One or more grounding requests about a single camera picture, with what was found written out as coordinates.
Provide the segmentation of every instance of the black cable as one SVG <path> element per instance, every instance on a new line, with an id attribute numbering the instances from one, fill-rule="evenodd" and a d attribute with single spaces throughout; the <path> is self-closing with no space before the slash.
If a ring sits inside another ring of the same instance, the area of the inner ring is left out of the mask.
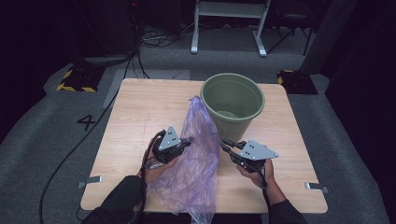
<path id="1" fill-rule="evenodd" d="M 116 64 L 124 63 L 124 62 L 130 60 L 130 59 L 134 56 L 134 52 L 138 49 L 138 47 L 139 47 L 139 45 L 140 45 L 141 43 L 140 43 L 140 36 L 139 36 L 139 27 L 138 27 L 138 25 L 137 25 L 137 23 L 136 23 L 136 21 L 135 21 L 133 15 L 130 15 L 130 17 L 133 19 L 133 24 L 132 24 L 131 26 L 134 26 L 134 27 L 133 27 L 134 29 L 132 30 L 132 31 L 133 31 L 133 34 L 134 34 L 134 39 L 135 39 L 134 46 L 133 46 L 130 50 L 127 50 L 127 51 L 117 51 L 117 50 L 114 50 L 114 49 L 109 48 L 107 45 L 105 45 L 105 44 L 103 43 L 103 41 L 98 37 L 98 35 L 96 34 L 96 32 L 93 30 L 91 24 L 89 23 L 87 17 L 84 15 L 84 13 L 83 13 L 81 7 L 78 5 L 78 3 L 76 2 L 76 0 L 73 0 L 73 3 L 74 3 L 74 5 L 76 6 L 76 8 L 78 9 L 79 14 L 82 16 L 82 18 L 84 19 L 84 21 L 87 23 L 87 25 L 88 25 L 88 27 L 90 28 L 90 30 L 91 30 L 93 36 L 94 36 L 95 39 L 102 45 L 102 47 L 103 47 L 104 49 L 107 49 L 107 50 L 110 51 L 110 52 L 113 52 L 113 53 L 124 54 L 124 57 L 123 57 L 123 58 L 114 59 L 114 60 L 108 60 L 108 61 L 105 61 L 105 62 L 95 63 L 95 62 L 89 62 L 89 61 L 88 61 L 88 64 L 89 64 L 91 67 L 109 67 L 109 66 L 113 66 L 113 65 L 116 65 Z"/>
<path id="2" fill-rule="evenodd" d="M 140 50 L 137 51 L 137 58 L 139 60 L 140 68 L 142 69 L 143 78 L 146 76 L 148 79 L 150 79 L 149 75 L 145 72 L 145 69 L 143 68 L 142 60 L 140 59 Z"/>
<path id="3" fill-rule="evenodd" d="M 179 72 L 177 75 L 172 76 L 172 79 L 175 79 L 175 77 L 180 76 L 183 72 L 184 72 L 184 70 L 181 70 L 181 72 Z"/>
<path id="4" fill-rule="evenodd" d="M 76 217 L 77 217 L 77 219 L 78 219 L 79 221 L 83 221 L 84 219 L 83 219 L 83 218 L 80 218 L 80 217 L 78 216 L 78 212 L 79 212 L 80 209 L 81 209 L 81 205 L 79 204 L 79 205 L 78 205 L 78 209 L 77 209 L 77 211 L 76 211 Z"/>
<path id="5" fill-rule="evenodd" d="M 266 190 L 267 187 L 268 187 L 268 184 L 267 184 L 267 182 L 265 181 L 265 169 L 264 169 L 264 167 L 262 167 L 262 171 L 260 171 L 259 169 L 257 169 L 256 167 L 250 165 L 249 163 L 247 163 L 247 166 L 248 166 L 250 169 L 254 170 L 255 172 L 259 173 L 259 175 L 261 176 L 261 179 L 262 179 L 262 180 L 260 181 L 260 184 L 262 185 L 261 188 L 264 189 L 264 190 Z"/>
<path id="6" fill-rule="evenodd" d="M 129 60 L 129 62 L 126 64 L 125 67 L 125 72 L 124 72 L 124 77 L 126 77 L 126 72 L 128 70 L 129 63 L 131 62 L 132 58 Z M 92 128 L 84 135 L 84 137 L 72 148 L 72 150 L 67 153 L 67 155 L 64 157 L 64 159 L 59 163 L 59 165 L 56 167 L 55 171 L 52 173 L 50 176 L 49 180 L 47 181 L 46 186 L 44 187 L 42 193 L 41 193 L 41 198 L 40 198 L 40 204 L 38 208 L 38 213 L 39 213 L 39 219 L 40 223 L 44 224 L 44 219 L 43 219 L 43 204 L 44 204 L 44 197 L 46 196 L 47 189 L 50 185 L 50 182 L 52 181 L 53 177 L 58 173 L 58 171 L 61 169 L 62 165 L 64 165 L 64 162 L 73 154 L 74 151 L 84 142 L 84 140 L 91 134 L 91 132 L 95 129 L 95 127 L 98 125 L 98 123 L 101 121 L 107 110 L 110 108 L 111 104 L 113 104 L 113 101 L 116 99 L 117 95 L 119 94 L 119 90 L 117 90 L 116 94 L 114 94 L 113 98 L 111 99 L 110 103 L 108 103 L 107 107 L 105 110 L 102 112 L 101 116 L 99 119 L 93 124 Z"/>
<path id="7" fill-rule="evenodd" d="M 169 34 L 165 34 L 165 35 L 159 35 L 159 32 L 157 31 L 147 31 L 143 34 L 143 43 L 142 45 L 144 47 L 147 48 L 165 48 L 167 46 L 170 46 L 172 44 L 174 44 L 175 42 L 177 42 L 180 39 L 183 39 L 184 37 L 186 37 L 187 35 L 192 35 L 193 34 L 193 30 L 192 30 L 192 26 L 194 25 L 194 22 L 192 24 L 190 24 L 189 26 L 187 26 L 186 28 L 184 28 L 181 32 L 180 35 L 175 35 L 173 33 Z M 184 35 L 183 33 L 192 30 L 191 33 Z M 158 43 L 156 44 L 152 44 L 152 43 L 148 43 L 149 41 L 153 41 L 154 39 L 158 39 Z"/>
<path id="8" fill-rule="evenodd" d="M 266 189 L 262 190 L 262 196 L 264 197 L 265 203 L 267 204 L 267 209 L 268 209 L 268 218 L 269 220 L 271 220 L 271 204 L 270 204 L 270 199 L 268 198 L 268 193 Z"/>
<path id="9" fill-rule="evenodd" d="M 132 221 L 130 223 L 139 223 L 140 218 L 143 215 L 143 212 L 146 207 L 146 199 L 147 199 L 147 192 L 146 192 L 146 162 L 149 159 L 149 153 L 152 150 L 153 145 L 157 141 L 158 137 L 163 134 L 165 131 L 161 131 L 156 133 L 155 136 L 151 139 L 150 143 L 148 144 L 148 149 L 143 156 L 142 165 L 140 167 L 140 175 L 142 177 L 142 185 L 141 185 L 141 195 L 142 195 L 142 203 L 140 204 L 139 211 L 134 215 Z"/>
<path id="10" fill-rule="evenodd" d="M 134 70 L 134 60 L 132 60 L 132 69 Z M 134 70 L 134 75 L 136 76 L 136 78 L 139 78 L 135 70 Z"/>

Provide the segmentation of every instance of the number 4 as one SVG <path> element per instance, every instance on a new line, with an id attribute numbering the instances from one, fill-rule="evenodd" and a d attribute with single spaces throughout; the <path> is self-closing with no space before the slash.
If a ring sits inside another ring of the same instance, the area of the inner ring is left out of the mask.
<path id="1" fill-rule="evenodd" d="M 83 124 L 85 124 L 85 131 L 87 131 L 88 130 L 88 128 L 90 127 L 90 124 L 93 124 L 93 123 L 95 123 L 96 121 L 92 121 L 92 115 L 87 115 L 87 116 L 85 116 L 84 118 L 82 118 L 82 119 L 79 119 L 78 121 L 77 121 L 77 123 L 83 123 Z"/>

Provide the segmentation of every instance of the bucket rim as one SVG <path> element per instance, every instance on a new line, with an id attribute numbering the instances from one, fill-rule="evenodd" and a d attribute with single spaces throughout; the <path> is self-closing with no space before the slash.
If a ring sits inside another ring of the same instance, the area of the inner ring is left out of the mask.
<path id="1" fill-rule="evenodd" d="M 207 104 L 207 102 L 206 102 L 206 99 L 205 99 L 205 97 L 204 97 L 204 88 L 205 88 L 205 84 L 206 84 L 206 83 L 208 83 L 210 80 L 212 80 L 212 79 L 214 79 L 214 78 L 216 78 L 216 77 L 220 77 L 220 76 L 241 77 L 242 79 L 244 79 L 244 80 L 250 82 L 254 87 L 257 88 L 257 90 L 258 90 L 259 93 L 260 93 L 260 96 L 262 97 L 262 104 L 260 105 L 260 108 L 259 108 L 254 114 L 252 114 L 252 115 L 250 115 L 250 116 L 247 116 L 247 117 L 244 117 L 244 118 L 230 118 L 230 117 L 226 117 L 226 116 L 221 115 L 221 114 L 218 113 L 217 111 L 213 110 L 213 109 Z M 214 75 L 214 76 L 208 78 L 208 79 L 204 82 L 204 84 L 202 85 L 202 87 L 201 87 L 201 92 L 200 92 L 200 93 L 201 93 L 201 99 L 202 99 L 202 101 L 204 102 L 206 108 L 211 112 L 211 114 L 213 114 L 214 116 L 216 116 L 216 117 L 218 117 L 218 118 L 220 118 L 220 119 L 227 120 L 227 121 L 230 121 L 230 122 L 243 122 L 243 121 L 247 121 L 247 120 L 252 120 L 252 119 L 256 118 L 257 116 L 259 116 L 260 113 L 262 112 L 262 110 L 264 109 L 265 96 L 264 96 L 264 93 L 263 93 L 263 91 L 262 91 L 262 88 L 261 88 L 259 85 L 257 85 L 256 82 L 254 82 L 253 80 L 251 80 L 250 78 L 245 77 L 245 76 L 242 76 L 242 75 L 239 75 L 239 74 L 236 74 L 236 73 L 220 73 L 220 74 L 216 74 L 216 75 Z"/>

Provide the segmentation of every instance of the black mat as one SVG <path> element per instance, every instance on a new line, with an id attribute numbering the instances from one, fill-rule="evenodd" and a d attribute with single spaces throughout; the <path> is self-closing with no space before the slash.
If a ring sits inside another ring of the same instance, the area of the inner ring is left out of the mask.
<path id="1" fill-rule="evenodd" d="M 77 69 L 70 67 L 57 91 L 98 91 L 105 67 Z"/>
<path id="2" fill-rule="evenodd" d="M 287 94 L 318 95 L 311 77 L 300 70 L 280 70 L 276 76 L 278 83 L 285 88 Z"/>

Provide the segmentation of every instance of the wooden table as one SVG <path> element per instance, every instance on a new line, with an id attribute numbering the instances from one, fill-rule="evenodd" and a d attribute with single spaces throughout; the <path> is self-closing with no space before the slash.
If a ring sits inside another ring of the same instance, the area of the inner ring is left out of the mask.
<path id="1" fill-rule="evenodd" d="M 120 92 L 92 168 L 101 183 L 89 184 L 81 207 L 92 210 L 126 175 L 139 170 L 150 139 L 174 126 L 181 133 L 189 99 L 199 95 L 203 81 L 132 79 L 122 81 Z M 262 113 L 247 128 L 242 139 L 254 139 L 279 154 L 273 159 L 276 181 L 302 213 L 327 211 L 323 193 L 306 189 L 304 182 L 318 183 L 297 122 L 282 86 L 259 84 L 264 92 Z M 218 166 L 217 213 L 265 213 L 262 191 L 239 174 L 230 156 L 221 151 Z M 148 193 L 146 211 L 167 212 Z"/>

